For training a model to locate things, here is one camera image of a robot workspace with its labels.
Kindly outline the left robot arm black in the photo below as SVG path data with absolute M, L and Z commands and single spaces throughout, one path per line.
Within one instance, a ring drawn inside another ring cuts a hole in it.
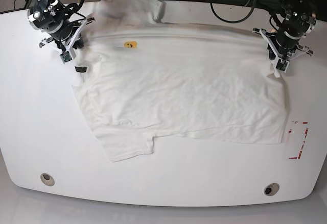
M 271 13 L 270 21 L 276 26 L 271 31 L 253 29 L 253 33 L 261 35 L 267 42 L 269 60 L 275 77 L 285 73 L 290 61 L 313 51 L 301 46 L 299 41 L 313 31 L 317 22 L 317 7 L 312 0 L 278 0 L 279 7 Z

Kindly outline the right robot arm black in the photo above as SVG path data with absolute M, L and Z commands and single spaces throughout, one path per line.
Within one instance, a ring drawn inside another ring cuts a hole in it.
M 83 48 L 82 30 L 95 22 L 79 13 L 85 0 L 64 5 L 61 0 L 36 0 L 28 10 L 28 22 L 36 30 L 49 34 L 39 43 L 57 51 L 63 63 L 76 57 L 75 50 Z

